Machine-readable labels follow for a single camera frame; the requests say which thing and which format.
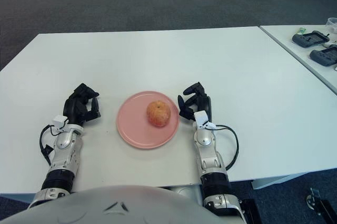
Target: gray carpet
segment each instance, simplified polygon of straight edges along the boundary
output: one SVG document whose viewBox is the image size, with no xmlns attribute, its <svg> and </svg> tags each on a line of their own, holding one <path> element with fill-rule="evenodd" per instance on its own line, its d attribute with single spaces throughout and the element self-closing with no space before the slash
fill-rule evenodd
<svg viewBox="0 0 337 224">
<path fill-rule="evenodd" d="M 0 69 L 39 33 L 324 24 L 336 12 L 337 0 L 1 0 Z M 320 224 L 304 198 L 313 186 L 337 209 L 336 184 L 330 170 L 258 191 L 247 181 L 233 187 L 256 199 L 264 224 Z M 26 207 L 0 198 L 0 219 Z"/>
</svg>

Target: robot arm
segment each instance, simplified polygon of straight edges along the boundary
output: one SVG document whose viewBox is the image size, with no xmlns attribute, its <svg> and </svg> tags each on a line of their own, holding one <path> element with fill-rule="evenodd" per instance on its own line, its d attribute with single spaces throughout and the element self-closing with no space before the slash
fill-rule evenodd
<svg viewBox="0 0 337 224">
<path fill-rule="evenodd" d="M 41 191 L 35 195 L 30 208 L 70 194 L 80 164 L 80 149 L 84 132 L 82 125 L 85 121 L 101 116 L 96 98 L 98 95 L 82 83 L 66 100 L 63 115 L 56 116 L 53 125 L 48 125 L 43 129 L 40 136 L 40 148 L 50 168 Z M 91 110 L 88 111 L 86 104 L 90 99 L 92 99 Z M 50 129 L 53 134 L 52 127 L 57 131 L 53 148 L 49 145 L 43 148 L 41 143 L 43 133 Z M 55 154 L 50 162 L 49 154 L 53 150 Z"/>
<path fill-rule="evenodd" d="M 197 152 L 197 165 L 202 183 L 204 207 L 218 216 L 238 216 L 246 223 L 239 200 L 233 194 L 222 157 L 216 150 L 216 137 L 211 123 L 211 99 L 198 82 L 188 87 L 183 94 L 195 93 L 184 102 L 178 96 L 180 116 L 195 121 L 194 145 Z M 189 106 L 195 104 L 197 112 Z"/>
</svg>

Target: black cable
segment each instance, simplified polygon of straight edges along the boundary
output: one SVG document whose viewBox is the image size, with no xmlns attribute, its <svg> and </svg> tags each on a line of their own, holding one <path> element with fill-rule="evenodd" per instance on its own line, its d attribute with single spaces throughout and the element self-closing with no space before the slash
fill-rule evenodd
<svg viewBox="0 0 337 224">
<path fill-rule="evenodd" d="M 43 136 L 44 132 L 47 131 L 49 128 L 51 128 L 51 125 L 47 125 L 44 129 L 42 129 L 41 134 L 40 134 L 39 144 L 40 144 L 41 153 L 50 166 L 51 161 L 50 161 L 48 153 L 47 153 L 47 146 L 46 146 L 46 148 L 43 148 L 43 145 L 42 145 L 42 136 Z"/>
<path fill-rule="evenodd" d="M 63 126 L 62 126 L 60 129 L 62 129 L 63 127 L 65 127 L 65 123 L 66 123 L 67 121 L 68 121 L 68 119 L 66 119 L 66 120 L 64 121 L 64 124 L 63 124 Z M 46 147 L 43 148 L 43 145 L 42 145 L 42 136 L 43 136 L 44 132 L 47 131 L 48 129 L 50 129 L 52 136 L 58 136 L 59 134 L 63 133 L 63 132 L 60 132 L 60 133 L 58 133 L 58 134 L 53 134 L 53 131 L 52 131 L 52 127 L 53 127 L 53 126 L 54 126 L 54 125 L 47 125 L 47 126 L 45 126 L 45 128 L 42 129 L 42 131 L 41 131 L 40 139 L 39 139 L 39 145 L 40 145 L 41 153 L 42 153 L 43 157 L 46 159 L 46 161 L 48 162 L 49 166 L 51 165 L 51 161 L 50 161 L 50 159 L 49 159 L 49 154 L 50 154 L 50 152 L 53 151 L 53 148 L 50 147 L 49 145 L 46 145 Z"/>
<path fill-rule="evenodd" d="M 222 127 L 222 128 L 219 128 L 219 129 L 205 128 L 205 129 L 210 130 L 210 131 L 229 130 L 235 136 L 235 140 L 236 140 L 236 152 L 235 152 L 235 155 L 234 155 L 232 161 L 226 166 L 226 170 L 229 170 L 234 165 L 234 163 L 236 162 L 237 156 L 239 155 L 239 140 L 237 138 L 237 135 L 236 135 L 235 131 L 233 129 L 231 129 L 229 126 L 227 126 L 227 125 L 216 125 L 216 126 L 219 126 L 219 127 Z"/>
<path fill-rule="evenodd" d="M 65 127 L 65 123 L 66 123 L 67 121 L 68 121 L 68 119 L 66 119 L 66 120 L 64 121 L 63 126 L 62 126 L 61 128 L 59 128 L 59 129 L 62 129 L 63 127 Z M 60 133 L 57 133 L 57 134 L 53 134 L 53 131 L 52 131 L 52 127 L 53 127 L 53 126 L 54 126 L 54 125 L 51 125 L 51 127 L 50 127 L 52 136 L 58 136 L 59 134 L 63 133 L 63 132 L 60 132 Z"/>
</svg>

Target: black controller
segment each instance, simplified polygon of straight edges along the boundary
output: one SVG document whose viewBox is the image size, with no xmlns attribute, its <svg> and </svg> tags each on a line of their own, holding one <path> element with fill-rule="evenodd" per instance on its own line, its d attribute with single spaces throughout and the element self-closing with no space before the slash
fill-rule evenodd
<svg viewBox="0 0 337 224">
<path fill-rule="evenodd" d="M 310 53 L 310 58 L 323 66 L 331 66 L 337 63 L 337 45 L 330 45 L 324 50 L 314 50 Z"/>
<path fill-rule="evenodd" d="M 324 35 L 319 31 L 313 31 L 312 33 L 307 34 L 295 34 L 292 37 L 292 41 L 301 47 L 310 47 L 321 45 L 328 42 L 330 39 L 328 35 Z"/>
</svg>

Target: red apple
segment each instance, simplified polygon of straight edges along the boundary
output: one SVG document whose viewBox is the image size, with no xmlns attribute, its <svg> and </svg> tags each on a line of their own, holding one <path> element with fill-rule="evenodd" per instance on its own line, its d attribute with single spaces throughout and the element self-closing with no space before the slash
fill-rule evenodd
<svg viewBox="0 0 337 224">
<path fill-rule="evenodd" d="M 165 126 L 171 116 L 170 107 L 163 101 L 154 101 L 147 106 L 148 121 L 155 126 Z"/>
</svg>

